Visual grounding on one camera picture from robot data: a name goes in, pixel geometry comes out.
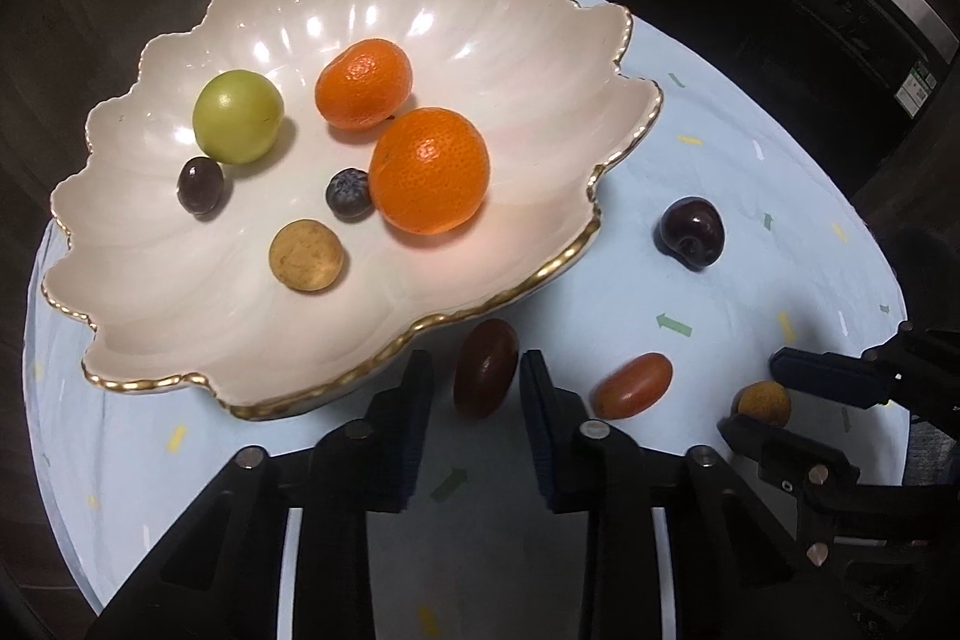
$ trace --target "tangerine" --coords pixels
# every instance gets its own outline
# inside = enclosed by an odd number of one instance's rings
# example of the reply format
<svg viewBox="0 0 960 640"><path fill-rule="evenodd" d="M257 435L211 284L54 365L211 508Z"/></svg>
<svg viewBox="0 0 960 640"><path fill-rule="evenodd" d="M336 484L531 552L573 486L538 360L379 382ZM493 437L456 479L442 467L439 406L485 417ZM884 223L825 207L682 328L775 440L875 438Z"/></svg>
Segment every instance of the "tangerine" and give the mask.
<svg viewBox="0 0 960 640"><path fill-rule="evenodd" d="M400 109L413 86L406 53L386 39L351 44L317 78L314 100L330 125L362 131Z"/></svg>
<svg viewBox="0 0 960 640"><path fill-rule="evenodd" d="M490 184L490 156L463 115L421 107L377 140L370 194L381 215L410 234L442 234L470 220Z"/></svg>

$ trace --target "ceramic dish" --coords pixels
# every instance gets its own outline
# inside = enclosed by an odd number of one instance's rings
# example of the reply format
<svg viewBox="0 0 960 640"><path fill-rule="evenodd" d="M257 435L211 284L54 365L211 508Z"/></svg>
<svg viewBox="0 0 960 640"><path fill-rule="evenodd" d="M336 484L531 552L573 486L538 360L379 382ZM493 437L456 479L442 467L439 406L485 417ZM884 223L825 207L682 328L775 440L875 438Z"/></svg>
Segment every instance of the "ceramic dish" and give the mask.
<svg viewBox="0 0 960 640"><path fill-rule="evenodd" d="M231 413L271 418L335 399L416 333L480 316L570 268L600 228L596 184L649 130L662 96L619 73L631 17L573 0L213 0L189 33L153 39L136 84L93 109L90 155L52 196L70 252L43 291L95 338L86 378L105 389L198 384ZM400 44L410 106L445 106L479 128L491 186L471 223L440 237L398 234L379 215L342 223L323 191L366 169L376 129L331 133L313 103L317 74L348 44ZM191 110L231 68L283 95L280 140L229 167L212 220L176 199L200 154ZM280 227L315 218L347 249L318 295L285 289L267 264Z"/></svg>

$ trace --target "tablecloth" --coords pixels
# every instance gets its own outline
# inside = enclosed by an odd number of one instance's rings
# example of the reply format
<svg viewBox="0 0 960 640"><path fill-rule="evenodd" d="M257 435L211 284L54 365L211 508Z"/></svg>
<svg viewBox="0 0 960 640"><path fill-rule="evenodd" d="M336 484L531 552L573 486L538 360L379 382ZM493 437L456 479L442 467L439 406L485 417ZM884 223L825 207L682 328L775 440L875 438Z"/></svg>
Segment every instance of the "tablecloth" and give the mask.
<svg viewBox="0 0 960 640"><path fill-rule="evenodd" d="M683 453L708 443L728 453L717 420L738 389L768 377L776 349L859 356L894 333L904 301L851 205L723 74L636 18L622 71L656 79L664 111L603 180L604 224L583 261L501 316L514 324L522 349L544 350L558 386L582 394L631 357L664 353L675 367L670 390L618 426L647 447ZM652 241L664 209L693 194L712 201L727 228L723 255L700 273L661 255ZM374 391L395 384L404 359L336 403L267 423L231 418L200 389L104 392L80 373L89 330L38 293L43 272L64 252L51 225L29 292L24 394L56 539L99 610L233 453L252 443L270 453L313 445L363 413ZM545 509L515 387L488 420L467 423L454 413L452 366L469 328L416 343L433 353L439 384L409 509L370 517L378 636L575 637L586 522ZM803 394L793 404L789 428L842 448L863 482L901 480L906 410L842 408ZM739 468L755 472L755 465ZM451 474L455 490L437 492ZM789 498L760 490L788 515ZM292 566L288 557L281 637L289 633Z"/></svg>

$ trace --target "round table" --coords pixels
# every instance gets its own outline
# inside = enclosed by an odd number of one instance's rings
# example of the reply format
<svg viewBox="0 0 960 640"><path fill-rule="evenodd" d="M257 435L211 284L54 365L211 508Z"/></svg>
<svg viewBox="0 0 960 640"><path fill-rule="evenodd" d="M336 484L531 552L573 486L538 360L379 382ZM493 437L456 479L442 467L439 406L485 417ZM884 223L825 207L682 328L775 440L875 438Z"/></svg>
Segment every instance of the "round table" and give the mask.
<svg viewBox="0 0 960 640"><path fill-rule="evenodd" d="M558 387L584 396L631 357L664 353L675 367L668 394L618 426L646 447L683 453L707 443L726 455L716 423L738 389L768 376L776 349L859 356L894 333L906 318L904 301L851 205L731 81L636 18L622 71L659 82L661 117L604 179L604 226L584 260L501 316L517 328L521 349L544 350ZM720 260L700 273L652 241L662 211L691 194L716 205L728 234ZM395 384L404 359L342 400L268 423L233 419L198 389L100 391L80 373L88 329L38 295L43 271L64 252L51 225L30 287L24 393L56 539L99 610L239 448L312 446ZM449 381L469 328L416 343L434 356L438 390L418 492L405 513L371 515L368 524L378 636L408 640L439 628L445 638L573 637L586 521L552 516L542 504L515 387L488 420L455 415ZM793 394L793 405L790 429L843 449L863 482L899 483L906 410L842 408L803 394ZM755 473L754 465L740 467ZM452 470L467 480L438 501L431 492ZM789 516L789 498L760 491ZM658 529L663 537L661 519ZM281 637L289 633L291 566L287 557Z"/></svg>

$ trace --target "green fruit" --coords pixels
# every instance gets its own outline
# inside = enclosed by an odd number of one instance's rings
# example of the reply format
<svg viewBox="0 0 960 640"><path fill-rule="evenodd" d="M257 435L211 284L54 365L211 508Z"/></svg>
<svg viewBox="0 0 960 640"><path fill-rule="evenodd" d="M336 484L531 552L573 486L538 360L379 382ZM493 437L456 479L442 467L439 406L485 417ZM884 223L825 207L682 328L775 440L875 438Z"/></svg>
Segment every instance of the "green fruit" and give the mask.
<svg viewBox="0 0 960 640"><path fill-rule="evenodd" d="M200 149L221 164L248 164L274 146L283 98L269 79L237 68L215 76L193 106Z"/></svg>

